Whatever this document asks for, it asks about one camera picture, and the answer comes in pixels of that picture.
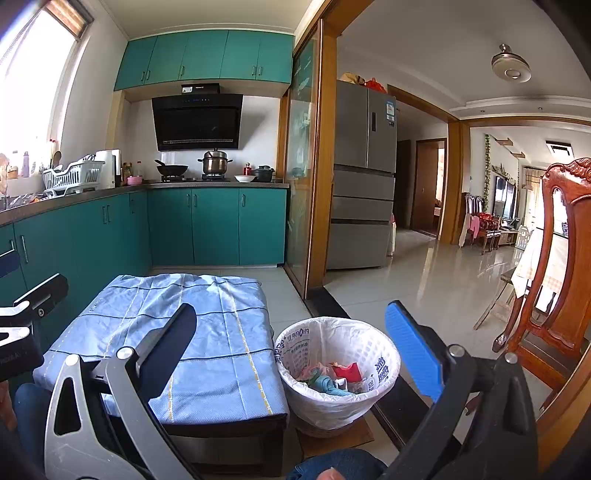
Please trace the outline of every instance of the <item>hanging plant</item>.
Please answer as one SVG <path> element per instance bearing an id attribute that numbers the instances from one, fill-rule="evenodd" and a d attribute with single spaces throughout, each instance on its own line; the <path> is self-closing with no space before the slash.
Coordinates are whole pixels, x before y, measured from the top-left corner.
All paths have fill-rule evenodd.
<path id="1" fill-rule="evenodd" d="M 488 210 L 488 191 L 491 183 L 491 136 L 484 136 L 484 210 Z"/>

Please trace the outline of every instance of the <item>kitchen backsplash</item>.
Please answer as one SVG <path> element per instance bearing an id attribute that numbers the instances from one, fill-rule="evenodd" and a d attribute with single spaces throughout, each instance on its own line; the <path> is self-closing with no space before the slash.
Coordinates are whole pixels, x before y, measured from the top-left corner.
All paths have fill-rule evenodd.
<path id="1" fill-rule="evenodd" d="M 253 168 L 277 164 L 277 132 L 279 122 L 279 104 L 277 98 L 245 96 L 242 104 L 240 121 L 240 142 L 237 150 L 225 150 L 228 158 L 227 177 L 241 175 L 244 165 L 248 162 Z M 188 165 L 185 177 L 201 177 L 202 163 L 206 150 L 185 150 L 176 152 L 159 152 L 154 131 L 152 102 L 132 103 L 125 109 L 124 131 L 122 134 L 122 161 L 142 162 L 144 178 L 159 180 L 155 158 L 171 165 Z"/>

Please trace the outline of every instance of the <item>doorway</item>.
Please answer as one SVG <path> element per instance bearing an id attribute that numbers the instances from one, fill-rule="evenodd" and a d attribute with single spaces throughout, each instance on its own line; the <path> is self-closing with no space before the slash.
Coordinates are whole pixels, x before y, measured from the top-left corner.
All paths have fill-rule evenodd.
<path id="1" fill-rule="evenodd" d="M 435 237 L 441 223 L 446 154 L 445 138 L 417 140 L 410 226 Z"/>

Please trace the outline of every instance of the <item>air vent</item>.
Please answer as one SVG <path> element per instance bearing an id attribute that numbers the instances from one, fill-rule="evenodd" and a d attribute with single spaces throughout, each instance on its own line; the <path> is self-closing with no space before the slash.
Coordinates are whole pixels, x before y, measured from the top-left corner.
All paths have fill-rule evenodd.
<path id="1" fill-rule="evenodd" d="M 573 147 L 570 143 L 552 142 L 547 140 L 546 145 L 552 156 L 562 163 L 569 163 L 574 160 Z"/>

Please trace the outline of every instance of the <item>glass panel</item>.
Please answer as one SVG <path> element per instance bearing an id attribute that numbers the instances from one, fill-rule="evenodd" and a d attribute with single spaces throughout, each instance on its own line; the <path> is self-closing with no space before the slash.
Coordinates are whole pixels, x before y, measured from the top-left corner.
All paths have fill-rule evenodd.
<path id="1" fill-rule="evenodd" d="M 310 243 L 310 212 L 314 173 L 315 118 L 318 105 L 318 32 L 294 58 L 290 87 L 285 176 L 290 184 L 286 263 L 306 288 Z"/>

